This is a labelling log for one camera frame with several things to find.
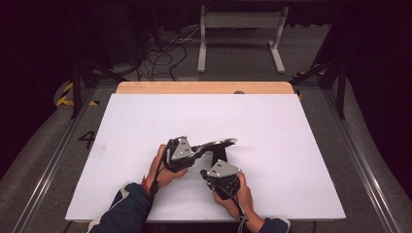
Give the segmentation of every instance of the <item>sleeve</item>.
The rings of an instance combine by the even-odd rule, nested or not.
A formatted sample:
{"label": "sleeve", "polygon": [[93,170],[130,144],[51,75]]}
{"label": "sleeve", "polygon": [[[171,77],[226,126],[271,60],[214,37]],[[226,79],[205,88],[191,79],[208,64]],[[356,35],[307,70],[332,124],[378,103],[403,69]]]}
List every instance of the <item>sleeve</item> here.
{"label": "sleeve", "polygon": [[287,219],[267,218],[258,233],[293,233]]}
{"label": "sleeve", "polygon": [[151,207],[149,195],[143,186],[126,183],[116,195],[110,210],[93,220],[87,233],[139,232]]}

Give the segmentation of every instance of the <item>person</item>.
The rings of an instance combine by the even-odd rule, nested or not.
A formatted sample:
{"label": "person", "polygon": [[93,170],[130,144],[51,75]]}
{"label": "person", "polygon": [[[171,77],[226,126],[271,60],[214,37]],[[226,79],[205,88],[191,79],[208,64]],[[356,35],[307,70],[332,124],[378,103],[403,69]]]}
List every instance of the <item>person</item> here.
{"label": "person", "polygon": [[[139,232],[142,225],[145,223],[147,216],[152,208],[153,200],[150,197],[150,187],[155,179],[157,165],[160,162],[165,145],[160,145],[152,165],[149,169],[149,174],[143,178],[142,183],[126,183],[116,195],[109,211],[102,216],[93,220],[89,226],[87,233],[135,233]],[[163,188],[175,179],[179,179],[185,175],[188,169],[183,169],[177,173],[172,173],[167,169],[163,169],[164,164],[160,165],[160,173],[158,174],[158,188]],[[262,219],[254,210],[252,192],[247,186],[246,177],[243,173],[238,174],[240,188],[237,192],[237,197],[240,207],[243,209],[248,220],[246,227],[253,233],[291,233],[291,224],[286,219],[267,218]],[[224,207],[228,214],[237,221],[240,221],[238,208],[232,200],[222,200],[218,194],[213,192],[215,202]]]}

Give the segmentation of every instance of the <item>wooden edge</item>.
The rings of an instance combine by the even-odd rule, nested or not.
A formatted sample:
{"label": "wooden edge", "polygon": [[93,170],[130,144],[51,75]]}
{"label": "wooden edge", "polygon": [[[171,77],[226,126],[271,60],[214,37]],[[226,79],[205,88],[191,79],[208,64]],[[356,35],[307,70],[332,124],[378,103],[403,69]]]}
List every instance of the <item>wooden edge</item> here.
{"label": "wooden edge", "polygon": [[294,94],[288,82],[123,82],[116,94]]}

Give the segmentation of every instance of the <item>gray floor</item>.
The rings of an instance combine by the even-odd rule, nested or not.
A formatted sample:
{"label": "gray floor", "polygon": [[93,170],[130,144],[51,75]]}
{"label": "gray floor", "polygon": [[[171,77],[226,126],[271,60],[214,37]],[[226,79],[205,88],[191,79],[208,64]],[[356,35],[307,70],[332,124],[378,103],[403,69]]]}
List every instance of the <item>gray floor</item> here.
{"label": "gray floor", "polygon": [[[198,74],[198,43],[185,45],[188,56],[173,69],[181,81],[289,81],[296,72],[307,70],[313,61],[321,42],[328,31],[327,26],[286,28],[279,46],[286,74],[279,75],[272,61],[267,41],[272,31],[259,30],[249,36],[230,31],[209,33],[206,73]],[[184,55],[181,48],[170,52],[175,61]],[[168,72],[167,66],[156,66],[156,72]],[[127,76],[137,80],[135,73]],[[156,76],[157,80],[170,80],[167,76]],[[297,86],[302,92],[302,106],[312,127],[315,138],[324,157],[326,167],[336,182],[336,190],[347,218],[344,220],[321,221],[317,232],[386,232],[375,206],[366,192],[364,182],[354,165],[351,150],[342,134],[338,120],[325,98],[325,92],[314,83],[316,78]],[[56,99],[61,93],[56,91]],[[88,106],[76,127],[67,150],[45,196],[40,201],[34,217],[26,224],[25,232],[62,232],[67,226],[64,220],[72,193],[85,165],[89,149],[87,142],[78,141],[89,130],[97,131],[110,94],[116,85],[107,80],[95,90],[92,100],[99,106]],[[0,183],[0,232],[12,232],[23,213],[33,190],[52,159],[65,129],[70,123],[72,107],[59,106],[27,143],[9,172]],[[377,183],[383,191],[389,208],[399,228],[412,232],[412,204],[385,165],[379,151],[373,144],[363,122],[352,89],[347,89],[345,99],[345,123],[350,128],[357,147],[367,161]],[[86,223],[73,223],[67,232],[85,232]],[[293,231],[311,232],[313,223],[294,221]],[[208,230],[180,228],[177,232],[224,232],[210,227]]]}

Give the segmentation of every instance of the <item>white tabletop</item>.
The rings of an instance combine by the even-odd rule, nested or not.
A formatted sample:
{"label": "white tabletop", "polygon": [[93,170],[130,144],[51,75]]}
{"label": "white tabletop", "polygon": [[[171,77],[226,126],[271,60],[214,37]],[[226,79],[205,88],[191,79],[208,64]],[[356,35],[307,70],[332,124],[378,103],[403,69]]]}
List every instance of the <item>white tabletop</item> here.
{"label": "white tabletop", "polygon": [[[238,139],[227,159],[246,174],[262,217],[345,218],[296,95],[113,94],[66,219],[101,216],[125,182],[147,175],[160,144],[183,135],[191,146]],[[232,220],[199,173],[211,161],[203,155],[161,189],[148,221]]]}

